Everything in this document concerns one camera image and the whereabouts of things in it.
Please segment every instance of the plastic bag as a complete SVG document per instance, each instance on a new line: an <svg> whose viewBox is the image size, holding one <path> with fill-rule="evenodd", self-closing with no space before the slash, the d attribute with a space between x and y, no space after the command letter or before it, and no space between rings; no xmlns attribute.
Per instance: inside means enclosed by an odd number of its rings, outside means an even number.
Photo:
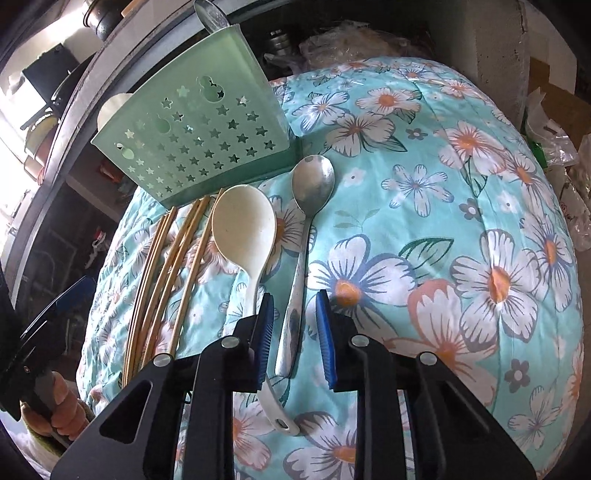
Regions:
<svg viewBox="0 0 591 480"><path fill-rule="evenodd" d="M527 97L525 135L542 168L553 165L567 167L578 162L577 149L569 136L542 108L546 94L539 88Z"/></svg>
<svg viewBox="0 0 591 480"><path fill-rule="evenodd" d="M300 51L312 70L381 56L432 58L427 48L415 46L407 38L373 30L368 25L346 20L302 42Z"/></svg>
<svg viewBox="0 0 591 480"><path fill-rule="evenodd" d="M591 213L563 166L549 167L546 178L552 185L566 219L574 247L584 252L591 248Z"/></svg>

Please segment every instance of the green plastic utensil holder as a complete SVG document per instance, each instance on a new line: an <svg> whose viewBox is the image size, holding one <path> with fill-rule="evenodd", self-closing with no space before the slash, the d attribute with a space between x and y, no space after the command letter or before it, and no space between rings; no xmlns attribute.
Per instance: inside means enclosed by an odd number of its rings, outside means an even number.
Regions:
<svg viewBox="0 0 591 480"><path fill-rule="evenodd" d="M301 156L238 25L153 75L91 143L166 208L288 171Z"/></svg>

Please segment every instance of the spoon handle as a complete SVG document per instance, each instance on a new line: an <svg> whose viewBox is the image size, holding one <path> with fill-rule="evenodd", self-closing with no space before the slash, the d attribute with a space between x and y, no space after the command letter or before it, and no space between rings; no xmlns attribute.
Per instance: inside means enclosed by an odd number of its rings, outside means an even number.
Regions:
<svg viewBox="0 0 591 480"><path fill-rule="evenodd" d="M311 225L312 217L307 216L301 234L300 254L297 258L294 281L291 285L290 300L287 304L283 326L281 327L281 338L279 340L279 350L277 350L277 361L275 363L275 375L284 378L289 378L291 375L300 341L301 312L304 304L304 278L306 276L306 258Z"/></svg>

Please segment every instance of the wooden chopstick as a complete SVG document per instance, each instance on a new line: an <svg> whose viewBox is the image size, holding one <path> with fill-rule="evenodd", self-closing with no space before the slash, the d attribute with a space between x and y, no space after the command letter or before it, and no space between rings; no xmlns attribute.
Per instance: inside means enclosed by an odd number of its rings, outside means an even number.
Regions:
<svg viewBox="0 0 591 480"><path fill-rule="evenodd" d="M170 252L168 254L167 259L164 262L164 266L158 275L158 279L156 280L156 285L154 286L154 290L152 291L152 295L150 297L150 302L148 303L148 308L145 313L144 322L142 328L139 332L138 342L135 347L134 352L134 362L131 364L130 374L133 376L137 373L138 367L141 365L141 357L142 357L142 350L144 349L146 338L148 337L148 333L151 330L151 326L154 323L154 311L158 305L158 301L160 299L160 295L162 293L162 289L164 287L164 283L168 277L168 271L172 266L174 259L177 256L178 249L182 243L182 240L185 236L187 228L189 228L189 221L197 212L199 208L200 202L196 201L191 206L189 214L185 218L181 228L178 230L178 235L174 239L174 242L170 248Z"/></svg>
<svg viewBox="0 0 591 480"><path fill-rule="evenodd" d="M127 338L122 379L123 387L126 386L130 380L129 370L132 362L132 353L135 352L135 345L138 340L139 329L141 328L142 319L144 318L143 314L147 300L147 293L150 291L150 284L152 283L154 271L158 265L158 259L160 258L164 240L166 239L168 231L170 230L170 226L177 215L177 210L178 209L176 207L173 207L160 219L158 223L158 229L156 230L156 234L152 240L152 245L150 245L148 258L146 259L139 289L135 296L134 311L132 314L131 325Z"/></svg>
<svg viewBox="0 0 591 480"><path fill-rule="evenodd" d="M199 207L195 212L191 209L191 213L185 220L185 223L189 223L188 228L185 230L183 239L181 240L181 244L176 252L176 256L174 258L174 262L170 269L167 269L168 278L166 279L166 283L164 285L164 289L160 298L160 302L158 304L158 309L154 318L152 319L150 332L148 335L145 351L141 360L141 368L145 367L154 356L154 349L156 346L156 341L158 339L158 334L160 332L160 326L162 324L162 318L164 317L164 312L166 307L168 306L168 299L170 298L170 292L173 289L174 282L177 279L178 271L180 270L181 264L184 260L185 255L187 254L187 250L189 250L189 246L193 241L193 235L197 231L197 227L201 222L201 218L205 213L205 209L209 204L209 195L206 195L204 198L201 199L199 203Z"/></svg>
<svg viewBox="0 0 591 480"><path fill-rule="evenodd" d="M199 273L199 268L201 267L201 260L203 259L203 254L205 253L207 243L209 242L209 236L212 232L213 209L215 208L216 203L222 196L223 192L224 189L221 189L219 191L219 193L217 194L217 198L213 203L212 211L209 213L207 223L205 224L205 229L203 230L201 238L199 239L197 251L195 252L195 257L193 258L193 263L191 264L191 270L189 271L189 277L187 278L187 282L184 286L181 304L178 308L177 318L174 322L173 337L170 340L170 345L168 346L168 353L172 356L175 356L177 353L178 339L180 338L184 317L187 314L187 308L189 307L189 300L191 298L191 293L193 292L193 285L195 284L197 273Z"/></svg>

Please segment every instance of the floral blanket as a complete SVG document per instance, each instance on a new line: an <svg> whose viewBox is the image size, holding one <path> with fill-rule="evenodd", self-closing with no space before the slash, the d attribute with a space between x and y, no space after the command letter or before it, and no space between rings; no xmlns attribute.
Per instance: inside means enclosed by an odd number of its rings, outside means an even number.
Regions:
<svg viewBox="0 0 591 480"><path fill-rule="evenodd" d="M305 153L334 164L336 188L309 239L297 371L292 380L272 379L301 435L273 431L254 395L237 394L237 478L353 478L355 395L332 393L324 380L314 312L321 289L360 332L393 352L435 352L544 475L565 447L579 395L582 314L572 242L527 145L486 95L435 62L356 61L272 86ZM278 225L259 288L277 308L272 374L304 218L289 173L259 188ZM187 211L180 210L169 246ZM100 274L78 370L82 398L97 413L119 392L132 304L163 214L138 190ZM171 296L159 350L170 341L195 248ZM210 241L180 356L231 333L245 280ZM404 410L402 394L392 400ZM177 473L183 446L184 428ZM410 472L412 457L407 445Z"/></svg>

